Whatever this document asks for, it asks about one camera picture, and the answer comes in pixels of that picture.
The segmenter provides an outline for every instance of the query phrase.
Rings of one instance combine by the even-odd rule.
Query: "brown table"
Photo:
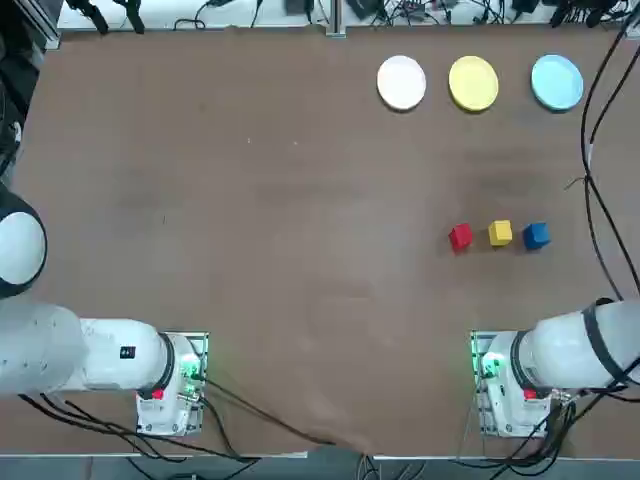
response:
[[[455,455],[471,401],[471,329],[526,328],[610,291],[596,263],[583,191],[579,109],[552,115],[529,71],[547,52],[586,82],[613,35],[546,27],[78,36],[47,55],[26,127],[17,191],[49,232],[33,295],[85,316],[131,317],[211,333],[213,374],[299,428],[389,455]],[[614,59],[611,88],[634,45]],[[375,74],[416,58],[427,95],[389,112]],[[500,95],[458,110],[447,72],[484,56]],[[640,95],[634,73],[600,132],[594,165],[633,252],[640,250]],[[602,96],[595,105],[601,105]],[[598,222],[602,225],[601,216]],[[552,244],[519,236],[492,251],[484,229],[549,224]],[[453,255],[447,233],[476,242]],[[611,235],[603,250],[628,295]],[[77,397],[135,419],[133,394]],[[126,452],[120,440],[55,424],[2,401],[3,452]],[[225,407],[243,452],[309,448]],[[481,453],[473,415],[462,454]],[[565,454],[640,458],[633,407],[604,402]],[[219,447],[213,424],[193,441]],[[506,451],[491,442],[486,453]]]

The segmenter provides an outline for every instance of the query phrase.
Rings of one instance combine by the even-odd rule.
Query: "white cylinder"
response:
[[[609,354],[625,370],[640,355],[640,301],[601,305],[595,316]],[[523,338],[519,359],[537,387],[602,388],[613,380],[591,346],[582,312],[538,322]],[[630,377],[640,381],[640,367]]]
[[[86,353],[70,310],[25,295],[0,300],[0,394],[58,390]]]
[[[167,368],[167,347],[149,324],[129,319],[80,320],[87,355],[62,390],[137,390]]]

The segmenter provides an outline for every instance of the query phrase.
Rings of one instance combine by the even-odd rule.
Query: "floor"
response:
[[[355,475],[358,455],[335,448],[323,448],[309,454],[308,459],[262,460],[258,465],[239,475],[239,480],[329,480],[351,479]],[[136,460],[153,479],[166,480],[174,473],[198,472],[207,480],[223,479],[238,467],[232,461],[195,458],[179,465],[145,460]],[[422,462],[414,461],[411,471],[417,471]],[[393,480],[406,466],[406,462],[386,460],[382,463],[382,479]],[[0,471],[3,480],[41,480],[56,471],[56,478],[64,480],[144,480],[133,467],[121,458],[2,458]],[[619,479],[638,478],[640,462],[636,461],[558,461],[558,463],[540,478],[549,480],[600,479],[616,475]],[[486,471],[470,470],[453,465],[447,460],[432,460],[426,465],[420,479],[488,479]],[[503,479],[516,478],[504,475]]]

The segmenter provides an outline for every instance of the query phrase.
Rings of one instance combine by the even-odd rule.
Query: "black cable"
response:
[[[181,23],[192,23],[196,30],[204,30],[207,28],[207,24],[200,20],[200,14],[207,7],[213,7],[215,3],[211,0],[203,3],[200,8],[196,11],[196,14],[193,18],[178,18],[175,22],[173,22],[173,31],[175,32],[178,29],[178,25]]]
[[[602,196],[600,195],[600,191],[598,190],[598,187],[595,183],[595,181],[593,180],[593,176],[591,175],[591,167],[589,165],[589,162],[587,160],[588,156],[587,156],[587,145],[586,145],[586,125],[587,125],[587,116],[588,116],[588,111],[589,111],[589,106],[591,105],[591,100],[593,98],[593,93],[595,91],[595,88],[597,87],[599,81],[600,81],[600,77],[602,77],[602,73],[604,72],[604,69],[606,68],[607,64],[609,63],[609,60],[611,59],[611,56],[613,55],[613,52],[616,50],[616,48],[618,47],[618,44],[620,43],[620,41],[622,40],[622,38],[625,35],[625,32],[627,30],[627,27],[631,24],[631,22],[634,20],[634,18],[636,17],[638,11],[640,9],[640,4],[636,5],[634,7],[634,9],[632,10],[631,14],[627,17],[627,19],[624,21],[620,31],[618,32],[618,34],[616,35],[615,40],[613,41],[613,44],[611,45],[611,47],[609,48],[609,50],[607,51],[604,60],[602,61],[602,63],[600,64],[600,66],[598,67],[598,71],[596,72],[596,76],[595,79],[593,81],[593,83],[591,84],[591,87],[589,89],[589,93],[587,94],[587,99],[585,101],[585,106],[584,106],[584,110],[582,111],[582,119],[580,122],[580,154],[581,154],[581,158],[582,158],[582,165],[585,171],[585,182],[589,183],[589,186],[591,187],[591,190],[593,192],[593,194],[596,197],[596,200],[598,201],[598,204],[600,205],[600,208],[602,209],[602,212],[604,213],[607,222],[609,223],[609,226],[611,227],[611,230],[613,231],[613,234],[616,237],[616,241],[618,243],[618,246],[620,247],[620,250],[622,251],[622,254],[624,256],[624,259],[627,263],[627,266],[629,267],[631,276],[633,277],[633,281],[634,284],[636,286],[636,289],[638,291],[638,293],[640,293],[640,278],[638,277],[638,273],[635,269],[635,266],[633,264],[633,261],[631,260],[631,256],[629,255],[629,252],[627,251],[627,247],[624,244],[624,241],[622,240],[622,237],[620,235],[620,232],[618,231],[618,227],[616,226],[611,213],[609,212],[609,209],[607,208],[607,206],[604,203],[604,200],[602,199]]]
[[[48,410],[47,408],[43,407],[42,405],[40,405],[38,402],[36,402],[35,400],[33,400],[31,397],[27,396],[27,395],[18,395],[18,397],[23,400],[24,402],[28,403],[29,405],[31,405],[33,408],[35,408],[36,410],[38,410],[39,412],[43,413],[44,415],[46,415],[47,417],[53,419],[53,420],[57,420],[61,423],[65,423],[67,425],[71,425],[74,427],[78,427],[81,428],[83,430],[89,430],[92,432],[96,432],[96,433],[101,433],[104,435],[115,435],[112,431],[107,430],[106,428],[98,428],[94,425],[86,425],[83,423],[80,423],[78,421],[75,420],[70,420],[69,418],[66,418],[64,416],[61,415],[57,415],[53,412],[51,412],[50,410]],[[69,406],[73,406],[73,404],[71,402],[69,402],[68,400],[65,401],[65,404],[69,405]],[[115,428],[121,428],[120,425],[113,423],[113,422],[104,422],[112,427]],[[123,433],[123,435],[125,436],[134,436],[136,438],[148,438],[150,440],[156,440],[158,442],[164,442],[164,443],[169,443],[171,445],[176,445],[178,447],[183,447],[187,450],[193,450],[195,452],[202,452],[202,453],[208,453],[209,455],[217,455],[219,457],[223,457],[223,458],[228,458],[230,460],[237,460],[236,458],[232,457],[231,455],[227,455],[225,453],[222,452],[217,452],[215,450],[211,450],[210,448],[205,448],[205,447],[200,447],[198,445],[191,445],[188,443],[184,443],[184,442],[180,442],[178,440],[174,440],[172,438],[169,437],[161,437],[158,435],[151,435],[148,433],[141,433],[138,432],[135,435],[130,435],[128,433]]]
[[[258,12],[260,11],[260,7],[262,6],[263,0],[256,0],[256,13],[253,15],[253,20],[251,20],[251,27],[253,28],[256,25],[256,20],[258,19]]]
[[[633,54],[633,58],[631,59],[631,62],[629,62],[629,65],[627,66],[627,69],[624,71],[624,74],[622,75],[622,78],[618,82],[618,85],[616,85],[615,90],[613,91],[613,93],[609,97],[609,100],[607,100],[607,103],[605,103],[604,107],[602,108],[602,111],[600,112],[600,115],[598,115],[598,119],[596,120],[596,123],[595,123],[595,125],[593,127],[593,130],[591,130],[591,136],[589,138],[589,144],[593,145],[593,142],[596,139],[596,134],[598,133],[598,129],[600,128],[600,124],[602,123],[602,120],[604,119],[604,116],[607,114],[607,111],[609,110],[609,107],[611,106],[613,101],[618,96],[618,93],[620,93],[620,90],[622,90],[622,87],[625,84],[625,82],[627,81],[627,77],[631,73],[631,70],[633,70],[633,67],[635,66],[636,61],[638,60],[639,56],[640,56],[640,47],[638,47],[636,49],[636,53]]]
[[[309,435],[307,433],[304,433],[304,432],[298,430],[295,427],[292,427],[291,425],[289,425],[289,424],[283,422],[282,420],[280,420],[278,417],[275,417],[275,416],[271,415],[270,413],[267,413],[264,410],[256,407],[255,405],[249,403],[248,401],[244,400],[242,397],[236,395],[235,393],[233,393],[229,389],[223,387],[222,385],[219,385],[218,383],[214,382],[213,380],[210,380],[210,379],[208,379],[206,377],[202,377],[200,375],[193,375],[192,378],[195,379],[195,380],[200,380],[200,381],[208,383],[209,385],[211,385],[211,386],[217,388],[218,390],[220,390],[222,393],[224,393],[228,397],[231,397],[235,401],[239,402],[241,405],[243,405],[243,406],[247,407],[248,409],[252,410],[254,413],[257,413],[264,420],[267,420],[267,421],[269,421],[271,423],[274,423],[274,424],[284,428],[288,432],[299,436],[300,438],[308,440],[308,441],[310,441],[312,443],[316,443],[318,445],[335,445],[334,442],[331,442],[329,440],[324,440],[322,438],[315,437],[313,435]]]
[[[222,418],[220,417],[218,410],[216,410],[213,404],[206,398],[203,397],[200,399],[200,401],[211,412],[211,415],[213,415],[213,418],[218,427],[218,433],[220,433],[220,438],[222,438],[222,442],[224,443],[224,446],[227,449],[227,452],[230,455],[233,455],[238,458],[242,458],[242,455],[236,452],[235,449],[231,446],[231,441],[229,440],[229,437],[227,436],[227,432],[224,429],[224,425],[222,424]]]
[[[169,462],[169,463],[180,463],[180,462],[183,462],[183,461],[184,461],[184,460],[180,460],[180,459],[174,459],[174,458],[168,458],[168,457],[165,457],[165,456],[164,456],[164,455],[162,455],[160,452],[158,452],[158,450],[156,450],[156,449],[154,448],[154,446],[153,446],[153,445],[151,445],[151,443],[150,443],[148,440],[145,440],[145,439],[143,439],[143,438],[140,438],[140,440],[141,440],[141,441],[142,441],[142,442],[143,442],[143,443],[144,443],[144,444],[149,448],[149,450],[151,450],[151,451],[153,452],[153,454],[154,454],[155,456],[150,455],[149,453],[147,453],[147,452],[145,452],[144,450],[142,450],[138,445],[136,445],[136,443],[135,443],[135,442],[133,442],[133,441],[129,440],[129,439],[127,438],[127,436],[124,434],[124,433],[126,433],[126,434],[131,435],[131,436],[136,436],[137,434],[136,434],[136,432],[134,432],[133,430],[130,430],[130,429],[126,428],[126,427],[117,426],[116,428],[118,428],[118,429],[120,429],[120,430],[121,430],[121,432],[117,432],[114,428],[112,428],[112,425],[110,425],[108,422],[103,422],[103,421],[101,421],[101,420],[97,419],[96,417],[93,417],[92,415],[90,415],[89,413],[85,412],[84,410],[82,410],[80,407],[78,407],[78,406],[77,406],[77,405],[75,405],[75,404],[74,404],[74,406],[73,406],[72,408],[75,408],[76,410],[78,410],[82,415],[75,414],[75,413],[73,413],[73,412],[70,412],[70,411],[68,411],[68,410],[65,410],[64,408],[62,408],[62,407],[60,407],[60,406],[56,405],[56,404],[55,404],[54,402],[52,402],[52,401],[49,399],[49,397],[47,397],[47,395],[45,395],[45,394],[40,394],[40,397],[44,400],[44,402],[45,402],[45,403],[46,403],[46,404],[47,404],[51,409],[53,409],[54,411],[56,411],[56,412],[58,412],[58,413],[60,413],[60,414],[62,414],[62,415],[65,415],[65,416],[67,416],[67,417],[71,417],[71,418],[75,418],[75,419],[78,419],[78,420],[88,421],[88,422],[91,422],[91,423],[93,423],[93,424],[97,424],[97,425],[103,426],[103,427],[105,427],[106,429],[108,429],[108,430],[110,430],[110,431],[114,432],[114,435],[117,435],[117,436],[118,436],[118,437],[120,437],[122,440],[124,440],[126,443],[128,443],[129,445],[131,445],[131,447],[132,447],[134,450],[138,451],[138,452],[139,452],[142,456],[144,456],[144,457],[150,458],[150,459],[152,459],[152,460],[165,460],[165,461],[167,461],[167,462]]]
[[[380,471],[373,464],[373,460],[371,460],[371,457],[369,455],[365,455],[364,459],[369,464],[369,470],[376,472],[376,477],[380,478]]]
[[[620,395],[616,395],[614,393],[605,393],[605,396],[610,397],[610,398],[615,398],[616,400],[619,400],[621,402],[626,402],[626,403],[640,403],[640,398],[629,398],[629,397],[622,397]]]
[[[138,465],[136,465],[136,463],[131,460],[129,457],[126,457],[125,460],[127,462],[129,462],[131,464],[131,466],[133,468],[135,468],[136,470],[138,470],[138,472],[140,472],[141,475],[145,476],[147,478],[147,480],[156,480],[155,478],[153,478],[151,475],[149,475],[147,472],[145,472],[144,470],[142,470]]]
[[[256,463],[258,463],[260,461],[259,458],[255,458],[253,459],[253,461],[251,461],[251,463],[248,463],[247,465],[240,467],[238,470],[236,470],[235,472],[233,472],[231,475],[227,475],[226,477],[223,477],[221,480],[231,480],[234,477],[237,477],[238,475],[240,475],[242,472],[244,472],[245,470],[253,467]]]
[[[598,246],[598,239],[596,238],[595,227],[593,226],[593,218],[591,216],[591,194],[589,193],[589,184],[586,179],[584,180],[584,206],[587,213],[587,225],[589,226],[589,234],[591,236],[591,244],[593,245],[593,251],[596,254],[596,258],[598,259],[598,263],[600,264],[600,268],[602,268],[602,272],[604,276],[607,278],[609,285],[618,300],[623,300],[622,294],[620,293],[620,289],[616,285],[616,282],[613,280],[609,269],[607,268],[606,263],[604,262],[604,258],[602,257],[602,253],[600,252],[600,247]]]
[[[414,473],[413,475],[411,475],[409,478],[407,478],[407,480],[416,480],[420,475],[422,475],[422,472],[424,472],[424,469],[427,466],[427,462],[424,461],[422,462],[422,465],[420,466],[420,468],[416,471],[416,473]]]

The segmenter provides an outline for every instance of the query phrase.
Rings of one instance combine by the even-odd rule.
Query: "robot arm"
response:
[[[20,295],[0,300],[0,352],[0,394],[135,390],[139,429],[196,430],[202,385],[191,377],[202,360],[184,335],[136,320],[78,318]]]
[[[42,272],[47,236],[38,214],[0,185],[0,394],[135,390],[138,429],[199,431],[206,336],[129,319],[78,318],[21,295]]]
[[[604,388],[624,378],[640,355],[639,320],[640,301],[599,300],[531,330],[495,335],[480,368],[495,433],[528,436],[549,413],[554,389]],[[625,383],[639,381],[640,367]]]

